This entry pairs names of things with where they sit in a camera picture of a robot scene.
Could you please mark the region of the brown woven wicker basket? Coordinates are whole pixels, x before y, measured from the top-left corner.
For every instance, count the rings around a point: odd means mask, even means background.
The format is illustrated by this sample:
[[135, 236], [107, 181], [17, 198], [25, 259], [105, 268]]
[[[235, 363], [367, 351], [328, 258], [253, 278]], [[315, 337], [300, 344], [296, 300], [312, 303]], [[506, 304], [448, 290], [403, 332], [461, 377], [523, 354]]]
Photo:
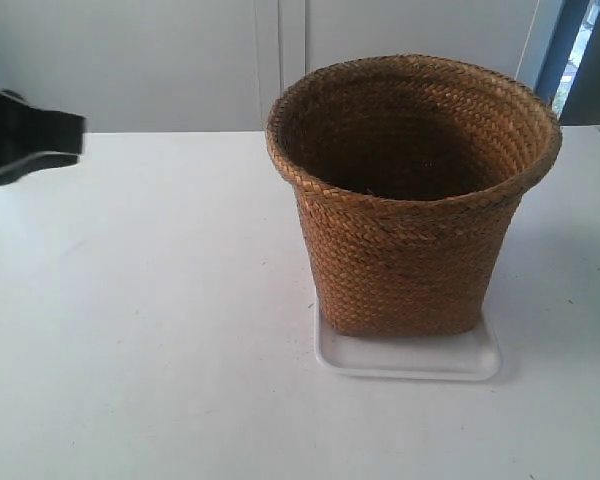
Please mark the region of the brown woven wicker basket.
[[562, 145], [524, 84], [423, 54], [305, 75], [274, 102], [265, 136], [321, 314], [352, 337], [473, 329], [511, 220]]

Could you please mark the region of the white rectangular plastic tray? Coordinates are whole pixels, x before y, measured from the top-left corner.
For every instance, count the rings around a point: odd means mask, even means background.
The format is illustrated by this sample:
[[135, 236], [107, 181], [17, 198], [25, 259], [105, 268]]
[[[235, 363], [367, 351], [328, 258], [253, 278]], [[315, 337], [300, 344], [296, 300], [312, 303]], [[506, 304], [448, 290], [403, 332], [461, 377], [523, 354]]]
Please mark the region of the white rectangular plastic tray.
[[360, 378], [482, 382], [502, 365], [501, 350], [487, 316], [472, 330], [451, 336], [358, 338], [337, 333], [315, 311], [314, 350], [328, 370]]

